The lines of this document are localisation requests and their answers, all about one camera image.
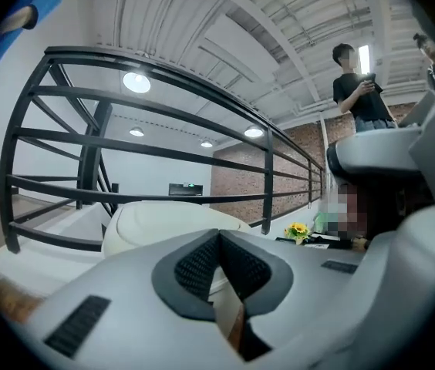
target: black metal railing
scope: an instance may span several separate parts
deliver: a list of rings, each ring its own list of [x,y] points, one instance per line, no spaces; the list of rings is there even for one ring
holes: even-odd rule
[[[250,123],[261,127],[264,130],[265,135],[261,140],[252,140],[242,133],[229,129],[226,126],[186,113],[171,106],[165,106],[160,103],[154,103],[148,100],[125,96],[114,92],[74,87],[69,80],[63,65],[94,66],[127,72],[143,71],[145,76],[187,90],[197,96],[204,97],[236,115],[245,118]],[[47,72],[49,72],[51,77],[54,79],[56,86],[40,85]],[[74,130],[46,105],[44,100],[41,99],[41,96],[65,97],[72,108],[86,123],[87,127],[85,133],[77,133],[76,130]],[[90,99],[98,102],[94,115],[86,108],[83,99]],[[65,132],[22,127],[25,113],[31,105],[31,102],[33,105],[40,108],[50,119],[58,123]],[[158,146],[141,145],[104,138],[106,125],[112,112],[112,104],[129,106],[175,118],[186,123],[192,123],[204,127],[205,129],[224,134],[225,136],[229,136],[243,143],[247,143],[250,146],[264,151],[264,168],[249,166],[228,160],[221,160],[210,156],[169,150]],[[49,152],[54,152],[78,160],[78,175],[76,177],[48,177],[19,176],[13,174],[12,168],[15,159],[15,149],[19,140],[32,144],[33,146],[38,146],[44,150],[48,150]],[[306,158],[307,164],[298,161],[286,153],[275,150],[273,140],[278,140],[289,149],[294,150],[296,153]],[[49,145],[48,143],[45,143],[45,141],[79,144],[83,148],[80,156],[77,156]],[[264,193],[202,197],[121,194],[118,193],[118,184],[110,184],[101,155],[101,149],[140,153],[261,173],[265,176]],[[300,171],[300,169],[307,170],[308,177],[274,170],[274,156],[278,156],[283,160],[295,164],[298,167],[298,171]],[[323,191],[323,172],[324,169],[276,125],[264,118],[251,107],[245,105],[239,99],[236,99],[231,94],[197,76],[192,76],[187,72],[180,71],[174,67],[169,67],[150,59],[122,52],[114,52],[109,49],[50,47],[47,48],[45,56],[41,59],[25,84],[17,103],[15,104],[15,108],[12,112],[5,133],[2,156],[0,159],[0,217],[7,248],[14,253],[20,251],[17,238],[18,235],[61,247],[85,251],[100,251],[100,242],[78,240],[71,237],[47,234],[40,230],[31,229],[21,225],[21,223],[27,220],[73,202],[76,202],[77,208],[81,208],[83,204],[99,202],[103,205],[106,212],[112,216],[116,211],[118,204],[140,200],[173,200],[196,204],[263,200],[262,218],[252,223],[251,226],[261,225],[262,233],[266,234],[269,232],[271,220],[304,207],[307,203],[321,197]],[[308,190],[274,193],[274,176],[308,181]],[[72,188],[51,184],[51,182],[59,181],[76,181],[77,185],[76,188]],[[312,185],[313,183],[318,183],[319,187],[315,189]],[[65,197],[66,200],[16,217],[14,216],[12,209],[12,186],[52,196]],[[272,215],[273,198],[294,196],[303,193],[308,194],[308,202],[286,210],[281,214]]]

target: potted plant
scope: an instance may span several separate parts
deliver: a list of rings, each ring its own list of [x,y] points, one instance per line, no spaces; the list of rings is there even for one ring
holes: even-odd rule
[[[285,229],[285,237],[292,238],[296,241],[296,245],[300,245],[309,235],[310,230],[305,224],[294,222]]]

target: round ceiling light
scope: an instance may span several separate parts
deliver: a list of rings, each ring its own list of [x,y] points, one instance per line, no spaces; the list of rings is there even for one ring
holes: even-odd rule
[[[142,137],[143,136],[143,130],[138,126],[131,129],[128,133],[130,133],[132,136],[135,136],[135,137]]]
[[[246,135],[246,137],[256,139],[257,137],[260,137],[262,134],[264,134],[264,130],[256,126],[250,126],[248,129],[245,130],[244,134]]]
[[[146,76],[128,72],[123,76],[123,84],[135,93],[146,93],[150,89],[150,81]]]
[[[213,145],[211,141],[204,140],[202,141],[201,146],[203,146],[204,148],[211,148]]]

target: white chair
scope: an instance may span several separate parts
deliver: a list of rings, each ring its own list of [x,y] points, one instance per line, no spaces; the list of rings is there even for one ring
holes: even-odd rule
[[[181,201],[137,201],[120,206],[104,234],[109,257],[144,245],[204,229],[247,232],[250,227],[222,212]]]

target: ceiling light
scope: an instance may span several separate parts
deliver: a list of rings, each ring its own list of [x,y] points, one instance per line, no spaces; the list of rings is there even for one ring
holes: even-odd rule
[[[135,93],[149,92],[150,82],[146,76],[136,74],[135,72],[128,72],[123,76],[123,84]]]
[[[202,141],[201,146],[203,146],[204,148],[211,148],[213,145],[211,141],[204,140]]]
[[[143,130],[138,126],[131,129],[128,133],[130,133],[132,136],[135,136],[135,137],[142,137],[143,136]]]
[[[257,137],[260,137],[262,134],[264,134],[264,130],[259,129],[256,126],[250,126],[248,129],[245,130],[246,137],[251,137],[252,139],[256,139]]]
[[[368,74],[370,72],[370,50],[368,45],[360,46],[358,48],[359,65],[362,70],[362,74]]]

